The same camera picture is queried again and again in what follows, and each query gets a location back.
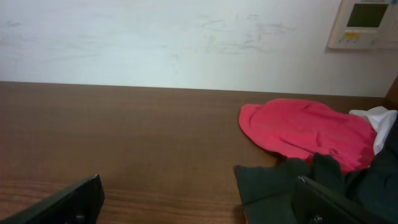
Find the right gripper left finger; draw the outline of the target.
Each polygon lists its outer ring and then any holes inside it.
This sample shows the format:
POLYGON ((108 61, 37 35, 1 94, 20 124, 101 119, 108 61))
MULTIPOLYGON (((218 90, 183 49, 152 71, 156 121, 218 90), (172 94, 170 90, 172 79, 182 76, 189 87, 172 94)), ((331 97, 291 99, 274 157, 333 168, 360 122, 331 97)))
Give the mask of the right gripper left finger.
POLYGON ((2 220, 1 224, 96 224, 104 200, 100 176, 95 174, 2 220))

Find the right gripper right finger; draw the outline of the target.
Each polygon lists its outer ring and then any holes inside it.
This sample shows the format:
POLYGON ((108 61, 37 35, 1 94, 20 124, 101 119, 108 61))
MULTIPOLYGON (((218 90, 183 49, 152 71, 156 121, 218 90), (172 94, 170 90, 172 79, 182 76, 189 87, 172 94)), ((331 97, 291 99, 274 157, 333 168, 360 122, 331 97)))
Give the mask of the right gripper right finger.
POLYGON ((304 176, 295 181, 292 208, 297 223, 391 224, 304 176))

